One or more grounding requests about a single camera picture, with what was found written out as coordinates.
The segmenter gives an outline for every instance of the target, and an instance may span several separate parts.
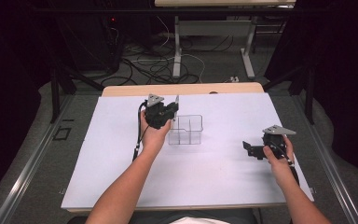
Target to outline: wooden table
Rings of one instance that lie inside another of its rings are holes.
[[[249,157],[242,147],[244,140],[262,144],[261,131],[281,125],[261,85],[179,84],[105,88],[80,149],[63,209],[90,211],[104,190],[131,164],[137,109],[149,93],[163,96],[166,104],[179,94],[178,116],[202,115],[204,129],[198,145],[165,142],[136,210],[285,204],[267,161]],[[313,200],[298,162],[296,169],[301,188]]]
[[[262,7],[293,5],[295,2],[296,0],[156,0],[155,5],[156,7]],[[241,57],[248,78],[255,78],[249,52],[256,26],[257,17],[252,17],[250,21],[180,21],[176,16],[175,59],[172,75],[180,76],[181,35],[235,35],[246,36],[245,48],[241,49]]]
[[[263,87],[256,82],[242,83],[210,83],[210,84],[175,84],[175,85],[145,85],[145,86],[112,86],[103,90],[106,96],[139,96],[153,92],[156,95],[189,95],[235,93],[235,92],[264,92]]]

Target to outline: clear plastic box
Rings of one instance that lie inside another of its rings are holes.
[[[201,144],[202,116],[177,116],[172,121],[169,132],[170,145],[199,145]]]

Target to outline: desk leg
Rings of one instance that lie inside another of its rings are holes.
[[[173,77],[180,76],[182,50],[180,49],[179,17],[175,16],[175,61],[173,64]]]
[[[256,26],[257,26],[257,17],[252,17],[252,24],[249,26],[249,32],[246,39],[245,49],[241,49],[241,55],[243,59],[243,64],[245,65],[246,74],[250,79],[255,78],[255,73],[252,67],[251,59],[249,58],[249,52],[252,48],[252,41],[255,36]]]

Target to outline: metal frame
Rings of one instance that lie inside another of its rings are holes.
[[[330,181],[330,184],[337,195],[338,201],[341,204],[345,216],[350,223],[358,223],[358,211],[351,199],[350,194],[348,193],[347,188],[345,187],[344,182],[341,179],[341,176],[339,175],[339,171],[337,170],[333,158],[331,157],[328,149],[324,145],[321,136],[318,134],[318,131],[316,130],[315,126],[310,124],[308,118],[303,113],[303,103],[300,99],[300,96],[297,95],[292,97],[295,102],[298,114],[301,115],[301,118],[304,120],[304,123],[306,123],[310,131],[310,135],[313,138],[313,141],[316,143],[316,153],[318,154],[319,160],[321,161],[321,164]]]
[[[61,118],[66,110],[69,108],[69,105],[72,103],[74,99],[73,95],[66,95],[62,102],[62,113],[57,117],[57,122],[52,123],[48,126],[45,135],[43,136],[41,142],[34,150],[30,159],[25,164],[24,169],[22,170],[19,178],[8,194],[5,202],[0,208],[0,224],[8,223],[13,216],[17,206],[20,203],[22,196],[25,191],[28,189],[29,184],[31,183],[34,174],[42,162],[46,151],[48,150],[48,146],[51,143],[51,139],[56,131],[59,129]]]

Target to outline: white paper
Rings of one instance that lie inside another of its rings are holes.
[[[174,95],[163,96],[167,105]],[[138,107],[147,98],[101,97],[62,208],[91,209],[131,164]],[[223,207],[285,203],[267,160],[248,157],[242,141],[263,144],[262,130],[281,125],[266,93],[181,95],[177,115],[202,115],[200,145],[168,145],[156,158],[138,208]],[[300,186],[313,201],[296,162]]]

